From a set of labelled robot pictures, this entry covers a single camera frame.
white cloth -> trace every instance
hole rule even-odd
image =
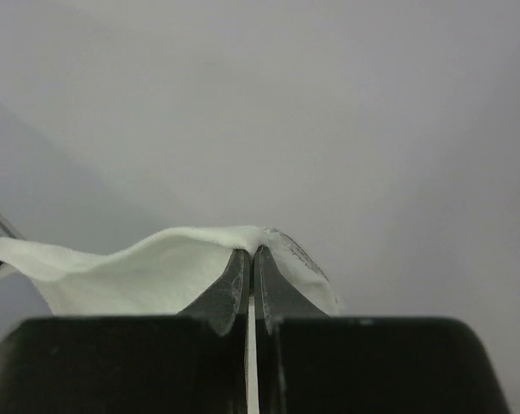
[[[282,274],[322,311],[338,312],[327,278],[290,237],[254,226],[160,231],[108,255],[0,238],[0,278],[30,277],[56,315],[172,314],[223,273],[233,249],[268,246]]]

fabric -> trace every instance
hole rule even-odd
[[[55,315],[172,314],[212,283],[234,249],[268,246],[282,274],[322,311],[338,313],[321,269],[290,237],[254,226],[160,231],[109,255],[0,238],[0,278],[30,277]]]

white wall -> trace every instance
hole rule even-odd
[[[282,228],[520,404],[520,0],[0,2],[0,211],[94,252]]]

gray background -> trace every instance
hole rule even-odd
[[[279,227],[347,312],[471,324],[520,407],[520,0],[3,0],[0,211]]]

white strip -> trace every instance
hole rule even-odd
[[[258,358],[256,351],[256,316],[254,296],[248,303],[247,325],[247,401],[248,414],[260,414],[260,399],[258,394]]]

